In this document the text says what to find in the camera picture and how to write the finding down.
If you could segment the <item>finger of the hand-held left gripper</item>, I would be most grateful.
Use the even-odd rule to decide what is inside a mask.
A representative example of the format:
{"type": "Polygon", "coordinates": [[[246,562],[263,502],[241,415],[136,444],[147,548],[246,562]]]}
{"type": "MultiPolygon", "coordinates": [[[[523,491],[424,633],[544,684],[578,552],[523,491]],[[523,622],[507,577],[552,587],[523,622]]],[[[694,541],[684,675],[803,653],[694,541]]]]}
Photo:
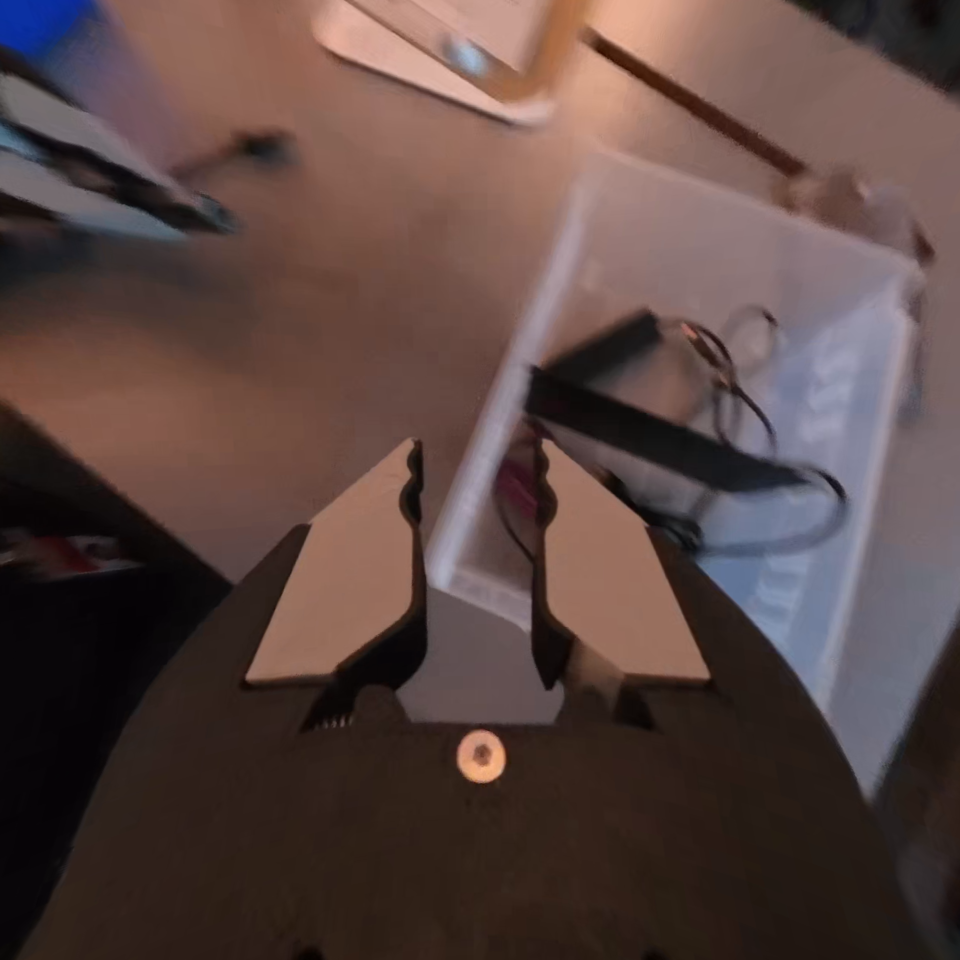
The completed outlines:
{"type": "Polygon", "coordinates": [[[174,242],[186,229],[142,210],[82,189],[40,163],[16,153],[1,154],[3,225],[57,225],[85,234],[174,242]]]}
{"type": "Polygon", "coordinates": [[[2,123],[23,137],[50,141],[63,149],[77,148],[158,188],[177,190],[171,176],[157,169],[111,126],[29,80],[2,74],[1,106],[2,123]]]}

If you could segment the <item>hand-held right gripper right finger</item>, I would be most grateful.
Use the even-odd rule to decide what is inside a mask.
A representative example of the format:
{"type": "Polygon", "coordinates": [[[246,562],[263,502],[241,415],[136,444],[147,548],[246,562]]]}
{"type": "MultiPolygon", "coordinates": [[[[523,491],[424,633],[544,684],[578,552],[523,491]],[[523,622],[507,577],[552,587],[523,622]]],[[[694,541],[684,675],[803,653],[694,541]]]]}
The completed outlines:
{"type": "Polygon", "coordinates": [[[531,649],[546,690],[628,714],[647,689],[706,690],[711,670],[647,524],[552,440],[538,443],[531,649]]]}

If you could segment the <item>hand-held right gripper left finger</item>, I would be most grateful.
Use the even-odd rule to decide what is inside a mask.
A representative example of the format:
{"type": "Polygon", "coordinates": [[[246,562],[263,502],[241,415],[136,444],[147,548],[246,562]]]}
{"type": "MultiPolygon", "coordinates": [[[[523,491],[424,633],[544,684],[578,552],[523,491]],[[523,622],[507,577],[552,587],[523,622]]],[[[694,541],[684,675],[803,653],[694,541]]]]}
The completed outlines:
{"type": "Polygon", "coordinates": [[[246,670],[252,687],[403,686],[427,650],[422,443],[403,440],[309,523],[246,670]]]}

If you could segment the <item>blue bin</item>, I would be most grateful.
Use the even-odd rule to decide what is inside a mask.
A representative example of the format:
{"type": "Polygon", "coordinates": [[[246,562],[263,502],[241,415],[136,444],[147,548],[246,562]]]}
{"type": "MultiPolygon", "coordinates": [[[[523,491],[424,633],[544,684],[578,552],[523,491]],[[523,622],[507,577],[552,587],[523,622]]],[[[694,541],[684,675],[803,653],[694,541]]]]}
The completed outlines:
{"type": "Polygon", "coordinates": [[[1,45],[25,55],[56,45],[86,15],[94,1],[1,1],[1,45]]]}

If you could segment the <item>black usb hub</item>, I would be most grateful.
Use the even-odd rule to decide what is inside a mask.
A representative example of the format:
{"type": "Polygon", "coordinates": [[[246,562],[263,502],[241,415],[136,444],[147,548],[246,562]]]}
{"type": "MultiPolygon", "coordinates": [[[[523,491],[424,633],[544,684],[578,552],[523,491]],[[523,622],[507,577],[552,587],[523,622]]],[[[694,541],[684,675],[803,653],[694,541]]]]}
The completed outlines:
{"type": "Polygon", "coordinates": [[[529,368],[524,411],[721,493],[810,485],[797,467],[745,453],[538,366],[529,368]]]}

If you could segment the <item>grey usb hub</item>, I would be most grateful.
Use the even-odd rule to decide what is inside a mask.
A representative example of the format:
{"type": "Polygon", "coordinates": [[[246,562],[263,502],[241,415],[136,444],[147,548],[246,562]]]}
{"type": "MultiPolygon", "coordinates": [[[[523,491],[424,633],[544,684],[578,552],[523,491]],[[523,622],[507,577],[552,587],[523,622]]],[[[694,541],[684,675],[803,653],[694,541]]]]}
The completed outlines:
{"type": "Polygon", "coordinates": [[[552,378],[586,385],[640,362],[662,342],[659,317],[642,309],[620,318],[535,369],[552,378]]]}

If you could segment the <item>clear plastic box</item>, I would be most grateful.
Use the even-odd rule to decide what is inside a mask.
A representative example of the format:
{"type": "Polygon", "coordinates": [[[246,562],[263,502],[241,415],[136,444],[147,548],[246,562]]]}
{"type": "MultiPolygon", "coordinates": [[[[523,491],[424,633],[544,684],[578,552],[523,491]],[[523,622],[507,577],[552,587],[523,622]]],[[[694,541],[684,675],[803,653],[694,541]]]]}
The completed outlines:
{"type": "Polygon", "coordinates": [[[520,438],[529,369],[642,309],[715,331],[770,417],[777,459],[844,488],[721,494],[701,515],[702,569],[774,643],[840,740],[838,677],[913,346],[901,254],[668,167],[601,152],[575,182],[426,552],[435,589],[529,631],[530,565],[492,502],[520,438]]]}

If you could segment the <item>white stand base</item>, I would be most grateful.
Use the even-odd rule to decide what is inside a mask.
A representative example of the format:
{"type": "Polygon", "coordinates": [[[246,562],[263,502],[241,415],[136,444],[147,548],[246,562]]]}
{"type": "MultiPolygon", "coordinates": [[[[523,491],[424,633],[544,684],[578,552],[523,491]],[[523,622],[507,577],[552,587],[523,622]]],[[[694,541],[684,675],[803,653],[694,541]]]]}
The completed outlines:
{"type": "Polygon", "coordinates": [[[319,2],[311,32],[319,46],[349,65],[511,126],[542,126],[557,111],[549,93],[498,102],[349,2],[319,2]]]}

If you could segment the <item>white sheet holder bar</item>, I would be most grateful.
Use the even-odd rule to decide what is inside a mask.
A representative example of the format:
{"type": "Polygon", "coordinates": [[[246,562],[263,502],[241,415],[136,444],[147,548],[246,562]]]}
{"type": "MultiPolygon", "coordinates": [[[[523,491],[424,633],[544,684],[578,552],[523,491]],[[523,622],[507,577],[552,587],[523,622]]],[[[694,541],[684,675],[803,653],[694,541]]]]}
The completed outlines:
{"type": "Polygon", "coordinates": [[[354,1],[402,38],[467,69],[495,62],[525,73],[545,16],[542,1],[354,1]]]}

